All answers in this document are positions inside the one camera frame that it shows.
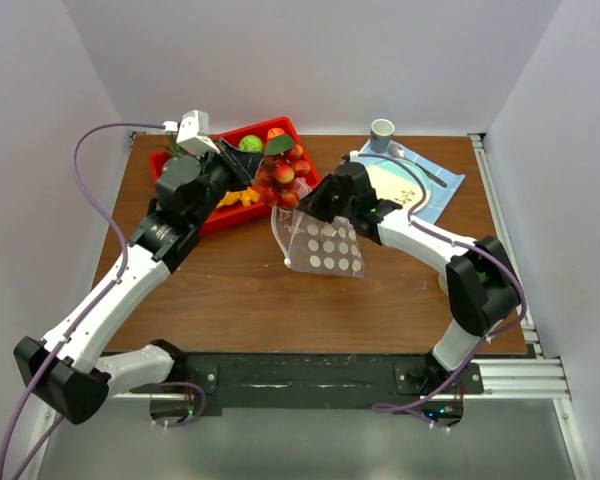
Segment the green custard apple toy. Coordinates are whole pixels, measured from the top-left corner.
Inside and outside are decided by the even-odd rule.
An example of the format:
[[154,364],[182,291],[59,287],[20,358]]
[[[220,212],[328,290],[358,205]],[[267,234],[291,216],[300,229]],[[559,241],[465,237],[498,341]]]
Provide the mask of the green custard apple toy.
[[248,152],[263,152],[264,142],[256,135],[245,135],[239,142],[238,148]]

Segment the clear polka dot zip bag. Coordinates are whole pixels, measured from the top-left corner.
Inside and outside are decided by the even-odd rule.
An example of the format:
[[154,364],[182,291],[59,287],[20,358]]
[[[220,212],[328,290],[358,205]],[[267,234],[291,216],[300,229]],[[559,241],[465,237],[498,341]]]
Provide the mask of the clear polka dot zip bag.
[[348,220],[318,221],[297,209],[276,206],[270,217],[271,230],[292,271],[362,278],[365,263],[356,232]]

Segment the red lychee bunch toy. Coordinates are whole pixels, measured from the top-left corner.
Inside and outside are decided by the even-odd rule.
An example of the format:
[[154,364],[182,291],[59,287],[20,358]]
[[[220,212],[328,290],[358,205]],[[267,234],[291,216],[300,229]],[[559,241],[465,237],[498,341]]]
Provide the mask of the red lychee bunch toy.
[[299,206],[303,181],[311,172],[303,155],[303,147],[289,134],[281,133],[267,140],[254,183],[265,204],[287,210]]

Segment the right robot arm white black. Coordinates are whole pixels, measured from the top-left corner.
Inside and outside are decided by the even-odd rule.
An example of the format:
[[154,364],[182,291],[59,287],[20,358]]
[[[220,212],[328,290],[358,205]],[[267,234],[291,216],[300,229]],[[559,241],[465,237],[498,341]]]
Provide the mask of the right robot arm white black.
[[325,223],[342,217],[356,233],[406,253],[446,282],[451,323],[429,353],[428,386],[449,392],[477,345],[523,303],[523,292],[501,242],[463,237],[424,222],[400,203],[380,197],[367,168],[340,165],[299,203],[299,210]]

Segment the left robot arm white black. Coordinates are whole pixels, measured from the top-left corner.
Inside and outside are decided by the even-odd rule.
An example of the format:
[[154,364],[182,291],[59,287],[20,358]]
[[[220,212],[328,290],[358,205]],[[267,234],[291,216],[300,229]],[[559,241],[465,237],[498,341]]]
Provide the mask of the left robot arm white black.
[[150,384],[165,392],[180,390],[187,380],[184,354],[164,340],[124,354],[102,353],[135,308],[197,246],[225,194],[254,183],[264,158],[218,138],[207,140],[202,154],[189,148],[170,159],[147,216],[124,242],[112,269],[42,339],[25,337],[15,347],[28,390],[74,425],[118,393]]

